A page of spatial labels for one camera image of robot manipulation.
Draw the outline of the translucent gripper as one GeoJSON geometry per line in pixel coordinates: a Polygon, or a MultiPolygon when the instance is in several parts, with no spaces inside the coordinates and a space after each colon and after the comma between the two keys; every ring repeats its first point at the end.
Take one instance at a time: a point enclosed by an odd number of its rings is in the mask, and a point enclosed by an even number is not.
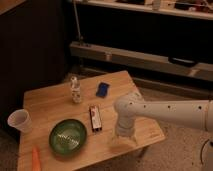
{"type": "Polygon", "coordinates": [[[119,148],[134,148],[138,145],[137,139],[135,136],[123,137],[117,134],[113,134],[110,138],[111,147],[119,148]]]}

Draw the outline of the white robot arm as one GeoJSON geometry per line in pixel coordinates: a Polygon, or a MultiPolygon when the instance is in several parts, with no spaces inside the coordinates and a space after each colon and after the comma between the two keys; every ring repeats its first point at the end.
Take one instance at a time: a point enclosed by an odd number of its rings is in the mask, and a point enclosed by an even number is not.
{"type": "Polygon", "coordinates": [[[113,138],[134,138],[135,120],[147,117],[213,135],[213,100],[145,101],[136,91],[114,102],[117,119],[113,138]]]}

